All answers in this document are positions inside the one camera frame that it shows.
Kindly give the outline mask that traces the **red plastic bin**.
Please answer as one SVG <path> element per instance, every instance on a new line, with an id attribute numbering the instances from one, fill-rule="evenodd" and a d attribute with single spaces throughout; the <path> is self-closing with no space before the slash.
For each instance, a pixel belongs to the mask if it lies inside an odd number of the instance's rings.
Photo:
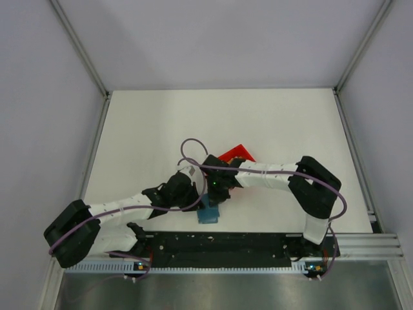
<path id="1" fill-rule="evenodd" d="M 221 161 L 227 162 L 231 160 L 232 158 L 239 158 L 239 159 L 244 159 L 244 160 L 249 160 L 249 161 L 255 161 L 255 159 L 252 157 L 252 155 L 247 151 L 247 149 L 244 147 L 243 144 L 239 144 L 235 146 L 234 148 L 228 150 L 224 154 L 220 155 L 218 157 Z"/>

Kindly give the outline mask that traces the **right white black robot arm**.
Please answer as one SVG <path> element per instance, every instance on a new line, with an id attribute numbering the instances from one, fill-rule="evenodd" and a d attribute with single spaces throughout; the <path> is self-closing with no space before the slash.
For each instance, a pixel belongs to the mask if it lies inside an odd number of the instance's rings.
<path id="1" fill-rule="evenodd" d="M 227 163 L 213 155 L 201 164 L 206 174 L 210 202 L 230 198 L 235 187 L 262 187 L 287 191 L 306 213 L 302 250 L 311 256 L 325 247 L 328 220 L 337 200 L 341 181 L 311 156 L 292 164 L 266 164 L 235 158 Z"/>

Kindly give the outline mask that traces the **blue leather card holder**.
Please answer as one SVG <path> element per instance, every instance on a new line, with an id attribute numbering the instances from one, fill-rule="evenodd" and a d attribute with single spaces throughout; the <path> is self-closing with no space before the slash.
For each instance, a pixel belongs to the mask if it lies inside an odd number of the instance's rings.
<path id="1" fill-rule="evenodd" d="M 201 198 L 202 206 L 197 210 L 197 220 L 199 224 L 215 224 L 220 217 L 219 205 L 212 204 L 208 194 Z"/>

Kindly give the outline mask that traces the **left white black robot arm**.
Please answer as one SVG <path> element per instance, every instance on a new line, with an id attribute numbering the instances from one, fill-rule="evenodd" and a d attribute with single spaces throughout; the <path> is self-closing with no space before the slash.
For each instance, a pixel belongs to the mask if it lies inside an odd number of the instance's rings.
<path id="1" fill-rule="evenodd" d="M 90 205 L 75 200 L 44 231 L 49 253 L 62 268 L 107 252 L 139 256 L 146 250 L 139 221 L 194 211 L 203 193 L 189 173 L 177 172 L 167 182 L 121 200 Z"/>

